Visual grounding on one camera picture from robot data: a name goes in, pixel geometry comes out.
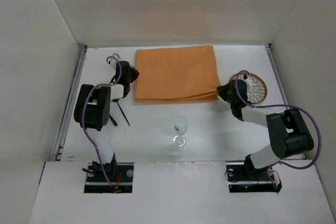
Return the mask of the gold fork with dark handle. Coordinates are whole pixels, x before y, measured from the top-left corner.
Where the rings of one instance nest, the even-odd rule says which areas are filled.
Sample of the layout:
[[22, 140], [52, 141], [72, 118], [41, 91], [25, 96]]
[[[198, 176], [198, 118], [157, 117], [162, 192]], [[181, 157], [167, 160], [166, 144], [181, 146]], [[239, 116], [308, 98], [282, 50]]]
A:
[[109, 118], [110, 118], [110, 120], [111, 120], [111, 122], [113, 123], [114, 126], [118, 126], [117, 122], [115, 121], [115, 119], [111, 115], [109, 115]]

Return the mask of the clear wine glass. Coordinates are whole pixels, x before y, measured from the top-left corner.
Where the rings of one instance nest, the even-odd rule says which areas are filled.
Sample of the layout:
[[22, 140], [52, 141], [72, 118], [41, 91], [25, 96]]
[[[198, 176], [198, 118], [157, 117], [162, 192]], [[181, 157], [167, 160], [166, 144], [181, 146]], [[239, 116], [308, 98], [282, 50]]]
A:
[[186, 131], [188, 129], [188, 121], [184, 116], [178, 116], [174, 121], [175, 136], [173, 143], [177, 147], [184, 147], [186, 144]]

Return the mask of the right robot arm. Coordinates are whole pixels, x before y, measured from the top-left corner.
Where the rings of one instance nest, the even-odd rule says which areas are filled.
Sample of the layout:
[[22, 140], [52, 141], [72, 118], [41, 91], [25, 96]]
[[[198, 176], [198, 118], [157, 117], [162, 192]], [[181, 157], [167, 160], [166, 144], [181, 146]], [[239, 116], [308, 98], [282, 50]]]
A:
[[270, 140], [266, 147], [247, 155], [242, 165], [227, 166], [231, 182], [257, 180], [271, 165], [314, 148], [314, 140], [298, 107], [288, 105], [286, 110], [275, 112], [274, 105], [254, 105], [247, 101], [247, 83], [243, 80], [217, 87], [217, 93], [229, 103], [235, 118], [265, 127]]

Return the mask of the patterned ceramic plate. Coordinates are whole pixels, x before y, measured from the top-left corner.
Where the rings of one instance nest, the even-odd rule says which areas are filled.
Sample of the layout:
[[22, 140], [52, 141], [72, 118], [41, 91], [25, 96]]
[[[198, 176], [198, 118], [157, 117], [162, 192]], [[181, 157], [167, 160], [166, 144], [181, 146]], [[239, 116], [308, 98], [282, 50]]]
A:
[[[239, 80], [242, 80], [242, 77], [245, 74], [246, 73], [234, 74], [233, 76], [231, 76], [229, 81], [235, 80], [236, 78], [238, 78]], [[252, 76], [254, 78], [254, 83], [255, 83], [252, 88], [247, 85], [248, 102], [252, 104], [262, 103], [266, 99], [267, 94], [268, 94], [267, 86], [264, 80], [253, 73], [246, 74], [246, 75]]]

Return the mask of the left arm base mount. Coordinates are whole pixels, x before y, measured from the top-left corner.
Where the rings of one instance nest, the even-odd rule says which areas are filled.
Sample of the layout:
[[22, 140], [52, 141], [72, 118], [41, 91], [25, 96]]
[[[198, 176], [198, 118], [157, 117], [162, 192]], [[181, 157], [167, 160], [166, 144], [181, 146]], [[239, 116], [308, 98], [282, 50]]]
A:
[[132, 193], [134, 163], [117, 163], [112, 160], [103, 164], [106, 179], [98, 162], [89, 163], [82, 168], [86, 173], [84, 193], [86, 194], [128, 194]]

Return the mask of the black spoon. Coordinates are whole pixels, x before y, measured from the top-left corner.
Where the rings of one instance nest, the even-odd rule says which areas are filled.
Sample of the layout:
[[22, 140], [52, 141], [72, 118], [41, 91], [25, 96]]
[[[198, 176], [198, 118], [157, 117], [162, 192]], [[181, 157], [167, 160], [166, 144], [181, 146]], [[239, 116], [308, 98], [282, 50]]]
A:
[[113, 100], [111, 100], [111, 101], [112, 101], [113, 103], [116, 103], [116, 104], [117, 104], [117, 106], [118, 106], [118, 108], [119, 108], [121, 114], [123, 115], [123, 117], [124, 117], [124, 119], [125, 119], [127, 125], [130, 126], [129, 120], [128, 120], [126, 114], [124, 113], [124, 111], [123, 111], [121, 105], [119, 104], [119, 99], [113, 99]]

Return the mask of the orange cloth placemat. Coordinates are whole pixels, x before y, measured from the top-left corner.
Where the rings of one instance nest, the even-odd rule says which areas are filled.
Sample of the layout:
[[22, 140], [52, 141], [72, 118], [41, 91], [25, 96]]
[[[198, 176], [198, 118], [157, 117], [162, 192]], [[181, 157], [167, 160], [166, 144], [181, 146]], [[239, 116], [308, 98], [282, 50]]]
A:
[[137, 50], [138, 102], [212, 102], [220, 80], [213, 46]]

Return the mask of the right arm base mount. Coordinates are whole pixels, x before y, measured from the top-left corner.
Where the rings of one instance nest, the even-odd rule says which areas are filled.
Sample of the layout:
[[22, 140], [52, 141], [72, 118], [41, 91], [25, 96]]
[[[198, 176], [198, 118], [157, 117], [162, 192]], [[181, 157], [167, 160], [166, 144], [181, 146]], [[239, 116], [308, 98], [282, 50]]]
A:
[[230, 193], [279, 193], [282, 181], [272, 168], [262, 168], [248, 174], [243, 163], [228, 163], [225, 170]]

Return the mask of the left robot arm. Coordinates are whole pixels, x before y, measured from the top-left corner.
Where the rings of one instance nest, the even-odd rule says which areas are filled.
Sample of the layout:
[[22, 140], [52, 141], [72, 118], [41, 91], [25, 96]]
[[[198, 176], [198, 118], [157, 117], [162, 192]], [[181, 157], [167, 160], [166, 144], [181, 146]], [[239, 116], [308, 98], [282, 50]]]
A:
[[97, 141], [89, 136], [88, 129], [101, 131], [107, 125], [111, 119], [111, 103], [126, 98], [130, 92], [130, 84], [139, 77], [139, 72], [128, 61], [117, 61], [114, 69], [115, 74], [108, 83], [81, 85], [73, 117], [93, 145], [97, 156], [95, 163], [103, 166], [100, 170], [107, 173], [111, 171], [110, 166], [114, 165], [114, 161], [107, 162]]

